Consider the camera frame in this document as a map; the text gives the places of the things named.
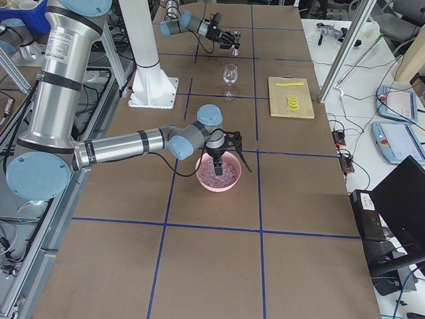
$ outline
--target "table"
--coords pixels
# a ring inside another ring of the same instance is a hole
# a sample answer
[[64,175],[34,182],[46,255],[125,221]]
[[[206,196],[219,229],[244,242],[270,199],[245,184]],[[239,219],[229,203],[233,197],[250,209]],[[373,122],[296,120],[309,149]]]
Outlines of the table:
[[[268,76],[319,86],[297,9],[256,5],[182,6],[223,13],[242,31],[240,56],[201,51],[190,33],[163,38],[161,66],[180,85],[174,109],[118,106],[109,136],[172,123],[220,107],[240,130],[254,173],[217,194],[145,156],[94,167],[33,319],[379,318],[361,240],[327,124],[268,113]],[[235,62],[237,98],[225,101],[224,65]],[[175,161],[193,170],[196,156]]]
[[[316,23],[323,22],[325,24],[335,25],[335,28],[349,27],[349,21],[318,21],[318,20],[306,20],[303,19],[303,27],[305,30],[305,35],[307,43],[309,45],[309,50],[311,53],[312,60],[315,63],[315,71],[317,75],[317,80],[319,85],[322,86],[325,78],[330,70],[330,66],[322,63],[332,63],[337,51],[339,50],[340,43],[334,39],[325,38],[321,46],[318,46],[319,35],[315,30]],[[359,34],[359,39],[363,41],[363,44],[354,48],[349,58],[347,59],[347,64],[353,64],[372,44],[372,42],[378,37],[379,28],[375,23],[367,23]],[[388,69],[397,68],[397,64],[394,64],[394,56],[392,55],[390,49],[384,41],[380,41],[372,49],[372,51],[365,57],[365,59],[360,63],[360,66],[380,66],[377,68],[367,69],[367,68],[356,68],[344,81],[342,87],[345,94],[349,94],[356,98],[364,98],[371,96],[364,100],[355,100],[350,97],[339,97],[338,90],[332,90],[329,94],[329,97],[325,101],[326,110],[328,119],[330,121],[338,120],[340,121],[346,129],[349,129],[346,132],[346,142],[347,149],[350,152],[355,153],[354,160],[357,164],[361,165],[367,173],[370,175],[369,179],[364,171],[358,166],[355,165],[356,172],[351,174],[347,178],[347,191],[352,192],[354,189],[367,189],[372,190],[378,183],[380,183],[396,166],[389,165],[385,159],[382,157],[380,151],[378,150],[375,144],[375,138],[371,133],[371,123],[383,119],[380,116],[375,114],[376,104],[375,104],[375,91],[380,85],[381,81],[384,85],[393,85],[397,88],[409,88],[409,83],[403,82],[393,82],[394,78],[392,72],[388,73],[388,76],[383,80],[383,77]],[[344,74],[349,69],[349,66],[346,66],[342,71],[341,75]],[[422,103],[417,101],[418,107],[424,109]],[[335,127],[336,130],[341,129],[341,125],[335,122],[329,123],[331,129]],[[425,117],[423,113],[419,113],[419,124],[423,126],[425,124]],[[365,133],[359,138],[359,133],[361,128],[364,128]],[[415,133],[417,134],[419,140],[422,142],[425,140],[424,131],[413,127]],[[396,239],[391,240],[395,247],[399,247],[400,244]],[[416,276],[423,278],[422,274],[416,272]],[[408,306],[399,307],[398,316],[406,317],[407,312],[417,312],[419,314],[425,314],[425,282],[420,280],[416,285],[418,292],[407,292],[403,294],[403,301],[408,303]],[[388,296],[382,297],[377,294],[377,299],[379,302],[381,314],[390,314],[392,316],[394,312],[394,301],[398,298],[399,292],[395,292]]]

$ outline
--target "label sticker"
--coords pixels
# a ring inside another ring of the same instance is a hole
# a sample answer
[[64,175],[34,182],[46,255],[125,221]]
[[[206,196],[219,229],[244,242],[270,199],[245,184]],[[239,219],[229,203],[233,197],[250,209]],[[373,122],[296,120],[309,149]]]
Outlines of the label sticker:
[[361,193],[360,198],[361,198],[361,205],[363,206],[364,210],[366,210],[366,211],[374,211],[375,210],[375,206],[373,205],[372,199],[369,196],[369,194]]
[[47,41],[45,57],[68,64],[74,37],[58,31],[51,31]]

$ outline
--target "pink bowl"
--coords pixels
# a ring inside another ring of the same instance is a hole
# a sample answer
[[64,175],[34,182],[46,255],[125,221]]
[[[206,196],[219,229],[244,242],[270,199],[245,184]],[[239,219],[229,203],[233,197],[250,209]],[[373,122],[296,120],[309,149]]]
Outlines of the pink bowl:
[[[197,160],[195,167],[198,167],[199,160],[200,159]],[[212,162],[212,161],[213,161],[213,158],[210,155],[208,155],[207,153],[205,153],[204,155],[202,155],[201,166],[204,163],[208,163],[208,162]],[[214,191],[216,193],[219,193],[221,191],[227,191],[228,189],[232,188],[238,182],[238,180],[240,178],[240,174],[242,173],[242,167],[240,166],[239,159],[235,155],[233,155],[232,153],[229,153],[229,152],[225,152],[222,156],[222,161],[223,161],[223,163],[227,163],[227,164],[230,164],[231,166],[233,166],[233,170],[236,172],[236,179],[234,180],[233,183],[231,183],[230,185],[228,185],[226,187],[209,186],[201,180],[202,168],[199,168],[199,170],[196,173],[197,178],[199,180],[199,183],[201,183],[201,185],[203,187],[205,187],[206,189],[208,189],[209,191]]]

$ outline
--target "yellow knife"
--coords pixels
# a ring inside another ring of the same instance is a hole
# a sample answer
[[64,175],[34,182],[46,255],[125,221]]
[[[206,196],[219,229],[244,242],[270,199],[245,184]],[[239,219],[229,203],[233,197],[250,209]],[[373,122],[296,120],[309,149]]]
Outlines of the yellow knife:
[[303,82],[293,82],[293,83],[276,83],[277,86],[303,86]]

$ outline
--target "bowl contents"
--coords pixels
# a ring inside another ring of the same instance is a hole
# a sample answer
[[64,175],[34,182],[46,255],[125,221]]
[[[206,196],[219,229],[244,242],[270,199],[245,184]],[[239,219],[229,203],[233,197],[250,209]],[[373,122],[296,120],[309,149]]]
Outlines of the bowl contents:
[[214,188],[228,187],[233,184],[237,178],[237,172],[234,170],[232,164],[222,163],[223,175],[217,176],[214,172],[214,164],[212,159],[202,162],[199,170],[199,180],[205,185]]

